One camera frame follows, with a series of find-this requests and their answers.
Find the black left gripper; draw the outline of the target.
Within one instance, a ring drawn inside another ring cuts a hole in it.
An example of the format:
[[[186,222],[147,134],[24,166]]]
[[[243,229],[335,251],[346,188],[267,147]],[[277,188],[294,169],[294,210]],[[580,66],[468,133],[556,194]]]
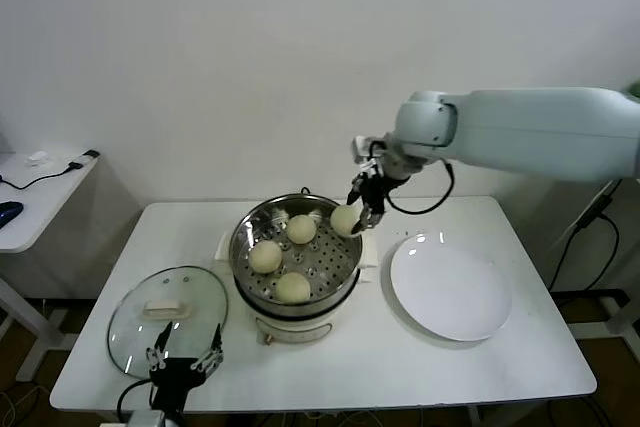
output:
[[[164,353],[173,330],[169,321],[145,351],[149,376],[156,388],[151,407],[154,410],[183,410],[189,392],[205,382],[205,373],[213,373],[223,362],[221,324],[218,324],[209,349],[195,358],[167,358]]]

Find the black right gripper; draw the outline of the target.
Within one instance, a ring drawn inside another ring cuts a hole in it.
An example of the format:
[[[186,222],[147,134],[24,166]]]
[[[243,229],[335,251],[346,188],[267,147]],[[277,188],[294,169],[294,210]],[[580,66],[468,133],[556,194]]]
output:
[[[385,200],[390,192],[406,182],[407,179],[395,179],[386,174],[358,174],[352,180],[347,204],[353,205],[361,198],[363,208],[351,234],[361,235],[364,231],[375,228],[385,213]]]

